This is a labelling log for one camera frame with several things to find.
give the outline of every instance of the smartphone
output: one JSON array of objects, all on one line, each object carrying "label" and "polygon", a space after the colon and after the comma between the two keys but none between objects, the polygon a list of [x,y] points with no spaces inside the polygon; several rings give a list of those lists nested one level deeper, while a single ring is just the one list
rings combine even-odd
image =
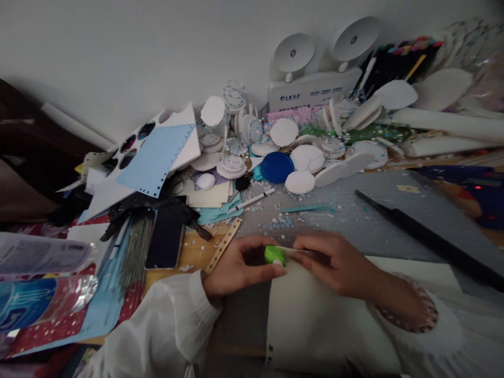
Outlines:
[{"label": "smartphone", "polygon": [[[186,196],[177,198],[183,203],[187,200]],[[158,212],[149,252],[145,259],[145,268],[147,270],[176,268],[180,262],[184,235],[185,224],[178,217],[174,217],[168,212]]]}]

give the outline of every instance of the blue packaging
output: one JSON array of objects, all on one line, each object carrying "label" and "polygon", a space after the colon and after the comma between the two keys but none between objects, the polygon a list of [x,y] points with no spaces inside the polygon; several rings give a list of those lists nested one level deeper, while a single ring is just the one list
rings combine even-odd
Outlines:
[{"label": "blue packaging", "polygon": [[0,333],[35,323],[52,302],[56,285],[54,278],[0,282]]}]

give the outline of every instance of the gray cutting mat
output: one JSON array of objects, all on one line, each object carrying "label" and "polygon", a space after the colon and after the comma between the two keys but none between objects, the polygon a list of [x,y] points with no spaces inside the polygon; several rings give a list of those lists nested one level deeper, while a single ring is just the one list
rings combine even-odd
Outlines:
[{"label": "gray cutting mat", "polygon": [[[400,191],[398,185],[418,188],[420,193]],[[358,174],[322,188],[310,196],[277,191],[248,206],[237,236],[267,233],[282,245],[291,247],[296,235],[310,229],[341,232],[366,255],[432,261],[442,263],[421,243],[384,219],[354,191],[361,190],[390,208],[399,208],[444,237],[466,253],[504,274],[500,250],[456,207],[431,180],[413,172],[392,171]],[[244,199],[264,189],[255,184]],[[281,208],[332,203],[331,209],[289,213],[280,217]],[[475,284],[454,270],[463,291],[474,296],[496,299],[495,293]],[[268,317],[269,284],[248,288],[226,299],[224,341],[232,345],[265,345]]]}]

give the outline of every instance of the hand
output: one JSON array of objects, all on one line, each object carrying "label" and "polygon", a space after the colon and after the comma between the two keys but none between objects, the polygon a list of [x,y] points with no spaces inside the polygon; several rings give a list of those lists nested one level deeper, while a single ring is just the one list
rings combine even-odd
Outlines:
[{"label": "hand", "polygon": [[279,245],[277,241],[263,235],[234,239],[214,270],[203,278],[203,289],[207,297],[222,297],[285,275],[286,270],[277,264],[249,266],[245,263],[244,257],[256,257],[264,264],[264,247],[271,244]]},{"label": "hand", "polygon": [[293,248],[314,250],[328,257],[326,264],[300,252],[292,258],[339,295],[373,299],[375,282],[382,271],[340,233],[318,231],[298,236]]},{"label": "hand", "polygon": [[407,283],[382,271],[340,233],[318,231],[298,236],[293,247],[318,251],[329,257],[327,264],[301,252],[294,253],[292,259],[339,295],[379,305],[411,324],[425,323],[424,305]]}]

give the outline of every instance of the perforated paper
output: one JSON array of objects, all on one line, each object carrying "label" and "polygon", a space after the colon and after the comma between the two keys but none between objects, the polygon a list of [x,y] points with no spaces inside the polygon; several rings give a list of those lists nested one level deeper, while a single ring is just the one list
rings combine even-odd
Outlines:
[{"label": "perforated paper", "polygon": [[164,180],[194,127],[194,124],[185,124],[155,128],[116,182],[159,198]]}]

